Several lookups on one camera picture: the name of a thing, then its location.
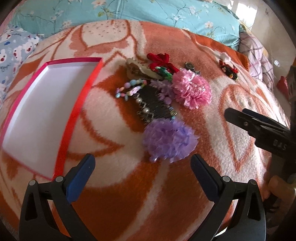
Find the blue gripper pad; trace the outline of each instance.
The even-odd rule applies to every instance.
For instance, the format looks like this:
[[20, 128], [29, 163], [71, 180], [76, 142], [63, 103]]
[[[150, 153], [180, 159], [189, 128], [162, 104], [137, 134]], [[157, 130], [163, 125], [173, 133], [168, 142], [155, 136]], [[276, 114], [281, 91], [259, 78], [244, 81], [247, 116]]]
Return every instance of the blue gripper pad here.
[[76, 173], [73, 177], [71, 177], [72, 180], [70, 180], [70, 182], [67, 184], [67, 187], [66, 187], [66, 198], [69, 203], [77, 201], [89, 177], [94, 171], [95, 166], [96, 166], [95, 157], [91, 154], [87, 154], [80, 161], [78, 166], [73, 168], [74, 169], [73, 172], [72, 172], [72, 169], [69, 171], [69, 174], [70, 172], [72, 172], [71, 174]]
[[217, 202], [220, 193], [217, 181], [221, 182], [221, 176], [200, 155], [193, 155], [190, 165], [207, 198], [212, 202]]

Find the purple scrunchie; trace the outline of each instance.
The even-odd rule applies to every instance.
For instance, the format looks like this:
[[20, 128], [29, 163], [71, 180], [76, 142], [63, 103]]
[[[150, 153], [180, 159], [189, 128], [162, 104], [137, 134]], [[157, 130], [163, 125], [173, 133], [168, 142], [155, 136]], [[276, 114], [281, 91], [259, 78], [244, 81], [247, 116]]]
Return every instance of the purple scrunchie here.
[[160, 118], [146, 126], [143, 145], [151, 156], [151, 162], [169, 158], [173, 163], [189, 156], [197, 146], [198, 138], [184, 122]]

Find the plaid fabric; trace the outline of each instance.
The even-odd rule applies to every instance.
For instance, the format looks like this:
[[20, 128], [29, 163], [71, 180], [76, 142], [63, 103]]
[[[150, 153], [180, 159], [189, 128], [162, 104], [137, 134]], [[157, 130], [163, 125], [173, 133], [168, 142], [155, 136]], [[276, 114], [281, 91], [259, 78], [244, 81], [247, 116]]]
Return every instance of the plaid fabric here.
[[262, 43], [251, 33], [241, 32], [238, 51], [249, 59], [250, 75], [264, 82], [267, 88], [273, 92], [274, 71], [268, 58], [263, 55]]

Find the orange blanket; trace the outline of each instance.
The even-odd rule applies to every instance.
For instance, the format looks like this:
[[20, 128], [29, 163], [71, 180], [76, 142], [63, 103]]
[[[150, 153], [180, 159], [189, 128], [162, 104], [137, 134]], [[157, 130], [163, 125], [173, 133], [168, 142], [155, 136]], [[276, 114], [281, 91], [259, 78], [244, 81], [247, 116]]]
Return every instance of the orange blanket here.
[[[77, 26], [42, 41], [12, 83], [0, 112], [0, 125], [44, 62], [88, 56], [104, 59], [75, 126], [65, 164], [66, 173], [85, 153], [96, 157], [95, 171], [73, 206], [98, 240], [186, 240], [212, 207], [190, 169], [189, 158], [172, 164], [148, 161], [141, 144], [144, 124], [136, 115], [137, 105], [114, 97], [116, 88], [128, 80], [125, 60], [135, 57], [147, 62], [147, 53], [168, 53], [178, 68], [190, 61], [209, 81], [210, 105], [194, 111], [178, 103], [173, 106], [178, 118], [200, 136], [193, 153], [201, 154], [221, 175], [234, 181], [253, 178], [264, 190], [271, 158], [270, 153], [255, 147], [247, 132], [224, 120], [226, 108], [248, 108], [288, 125], [273, 94], [248, 74], [246, 57], [212, 39], [153, 23], [112, 20]], [[221, 53], [230, 56], [227, 64], [238, 68], [238, 81], [221, 71]], [[14, 228], [31, 179], [47, 181], [0, 150], [0, 212]], [[60, 221], [58, 224], [65, 232]]]

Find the red object on floor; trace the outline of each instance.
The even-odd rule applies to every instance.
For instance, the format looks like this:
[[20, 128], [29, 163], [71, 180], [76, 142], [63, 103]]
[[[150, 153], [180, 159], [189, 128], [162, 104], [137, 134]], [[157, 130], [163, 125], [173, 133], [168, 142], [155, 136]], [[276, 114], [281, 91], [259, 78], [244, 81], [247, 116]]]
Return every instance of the red object on floor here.
[[281, 76], [281, 79], [277, 83], [276, 87], [286, 97], [286, 99], [289, 100], [288, 82], [284, 76]]
[[171, 74], [179, 72], [178, 68], [176, 68], [172, 63], [169, 63], [170, 56], [167, 53], [159, 53], [157, 55], [149, 53], [147, 54], [147, 58], [153, 61], [153, 63], [149, 65], [149, 68], [152, 71], [154, 71], [155, 67], [166, 67]]

